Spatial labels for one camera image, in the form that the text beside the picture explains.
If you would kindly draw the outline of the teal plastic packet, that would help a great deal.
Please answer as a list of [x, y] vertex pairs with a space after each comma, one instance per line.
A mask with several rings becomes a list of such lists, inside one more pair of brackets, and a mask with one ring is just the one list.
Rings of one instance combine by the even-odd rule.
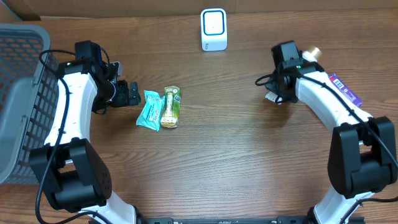
[[136, 125], [159, 132], [165, 97], [160, 96], [156, 91], [150, 90], [145, 90], [144, 96], [146, 103], [136, 120]]

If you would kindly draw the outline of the white bamboo print tube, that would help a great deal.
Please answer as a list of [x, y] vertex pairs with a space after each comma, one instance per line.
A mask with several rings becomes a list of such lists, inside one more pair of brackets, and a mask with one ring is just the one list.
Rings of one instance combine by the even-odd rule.
[[[317, 59], [320, 57], [321, 54], [321, 51], [317, 47], [307, 51], [298, 50], [296, 46], [279, 46], [272, 48], [272, 56], [275, 63], [275, 70], [279, 72], [290, 68], [296, 68], [298, 70], [297, 80], [305, 72], [314, 72], [318, 70], [317, 66], [314, 65], [314, 62], [317, 62]], [[273, 94], [268, 92], [265, 95], [265, 98], [270, 100], [272, 95]]]

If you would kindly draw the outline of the green yellow snack packet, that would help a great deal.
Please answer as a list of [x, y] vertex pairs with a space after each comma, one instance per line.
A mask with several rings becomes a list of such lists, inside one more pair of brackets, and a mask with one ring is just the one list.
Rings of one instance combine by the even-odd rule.
[[165, 87], [165, 108], [160, 123], [163, 128], [177, 128], [182, 94], [177, 86]]

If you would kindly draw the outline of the purple Carefree pad pack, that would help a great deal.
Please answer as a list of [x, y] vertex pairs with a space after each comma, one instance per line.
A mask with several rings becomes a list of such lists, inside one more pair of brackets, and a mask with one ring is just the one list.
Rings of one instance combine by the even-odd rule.
[[340, 92], [357, 107], [360, 107], [363, 104], [362, 99], [355, 94], [343, 81], [340, 77], [338, 77], [335, 73], [329, 76], [330, 81], [334, 84], [334, 86], [339, 89]]

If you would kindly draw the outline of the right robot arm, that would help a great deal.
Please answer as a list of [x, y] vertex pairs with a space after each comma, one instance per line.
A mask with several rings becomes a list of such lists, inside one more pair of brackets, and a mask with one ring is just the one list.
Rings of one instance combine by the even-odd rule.
[[327, 172], [330, 188], [304, 223], [348, 223], [364, 202], [391, 203], [374, 194], [397, 182], [392, 121], [375, 118], [347, 99], [317, 61], [318, 49], [301, 51], [293, 40], [271, 49], [275, 69], [263, 84], [268, 100], [305, 103], [331, 132]]

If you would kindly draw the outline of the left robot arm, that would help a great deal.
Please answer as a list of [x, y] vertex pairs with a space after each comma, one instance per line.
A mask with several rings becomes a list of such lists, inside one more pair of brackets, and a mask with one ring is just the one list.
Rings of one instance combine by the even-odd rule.
[[32, 150], [29, 165], [39, 181], [35, 215], [40, 223], [40, 200], [46, 196], [55, 210], [72, 217], [88, 215], [92, 223], [145, 223], [137, 208], [112, 190], [109, 169], [90, 143], [91, 115], [105, 114], [109, 106], [136, 106], [141, 102], [137, 83], [118, 80], [121, 64], [103, 60], [106, 51], [86, 40], [75, 43], [75, 59], [48, 68], [58, 82], [58, 102], [44, 145]]

